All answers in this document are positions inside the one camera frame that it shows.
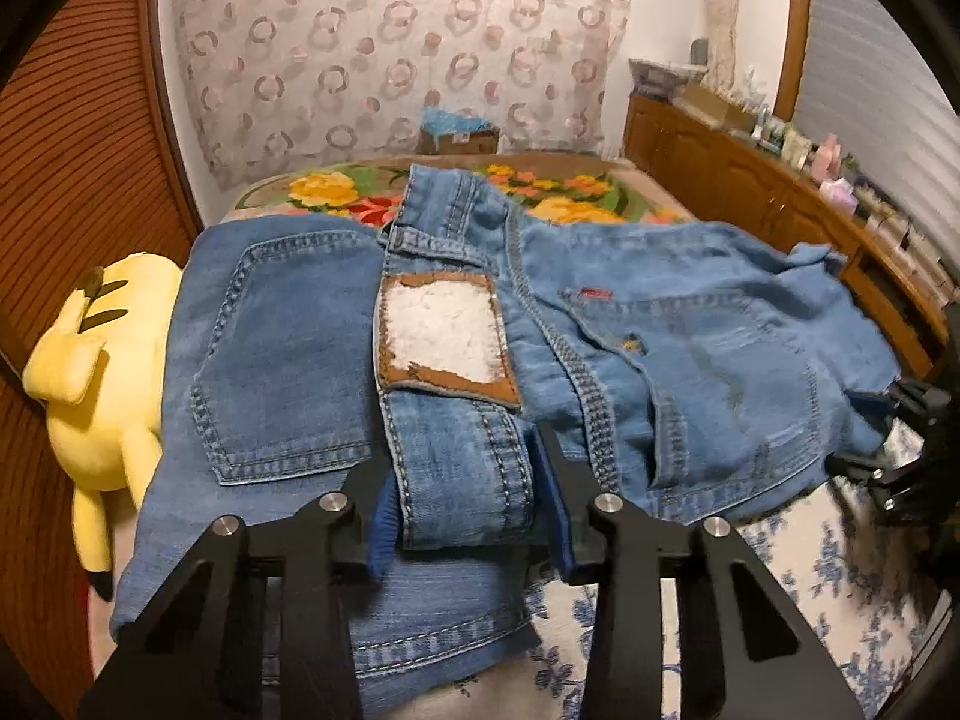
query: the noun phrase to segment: pikachu plush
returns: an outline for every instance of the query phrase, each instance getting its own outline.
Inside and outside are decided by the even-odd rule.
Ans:
[[[181,271],[154,254],[93,269],[32,351],[23,386],[44,401],[47,433],[74,482],[73,538],[93,589],[112,598],[101,493],[130,488],[139,509],[160,461],[167,331]]]

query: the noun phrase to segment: cabinet door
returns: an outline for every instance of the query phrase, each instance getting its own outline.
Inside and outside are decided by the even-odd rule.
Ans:
[[[846,235],[834,210],[824,201],[795,189],[781,201],[771,218],[765,240],[780,251],[789,252],[800,242],[829,244],[845,254],[856,249],[856,238]]]
[[[650,172],[654,152],[664,127],[662,103],[642,97],[630,98],[630,112],[627,114],[627,135],[623,151],[640,170]]]
[[[707,182],[708,191],[715,186],[716,202],[701,218],[728,221],[760,237],[767,215],[786,194],[786,183],[763,157],[739,143],[723,143],[719,151],[716,178]]]
[[[699,122],[678,117],[661,135],[654,154],[654,179],[698,218],[713,218],[715,196],[706,188],[713,174],[715,137]]]

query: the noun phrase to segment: beige curtain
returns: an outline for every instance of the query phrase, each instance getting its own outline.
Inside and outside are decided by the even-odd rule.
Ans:
[[[630,0],[174,0],[200,144],[224,186],[412,152],[424,106],[512,146],[590,148]]]
[[[740,0],[707,0],[709,60],[703,84],[717,91],[733,88],[739,6]]]

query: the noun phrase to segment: jeans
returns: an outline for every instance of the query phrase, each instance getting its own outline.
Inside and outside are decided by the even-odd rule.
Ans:
[[[520,654],[534,421],[603,487],[683,521],[763,514],[821,483],[827,452],[877,448],[844,390],[896,364],[838,265],[726,225],[550,225],[424,167],[379,235],[329,215],[206,231],[113,630],[213,519],[286,517],[385,434],[405,549],[350,603],[367,712]]]

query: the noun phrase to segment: silver screw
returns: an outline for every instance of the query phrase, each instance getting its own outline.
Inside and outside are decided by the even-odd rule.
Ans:
[[[613,493],[600,493],[594,498],[593,504],[597,509],[600,509],[601,512],[616,514],[623,509],[623,498]]]
[[[231,536],[240,529],[240,520],[232,514],[213,520],[213,532],[217,536]]]
[[[347,507],[347,496],[344,493],[327,493],[320,498],[320,508],[325,512],[342,512]]]
[[[707,517],[704,519],[704,531],[716,538],[723,538],[730,533],[730,524],[723,517]]]

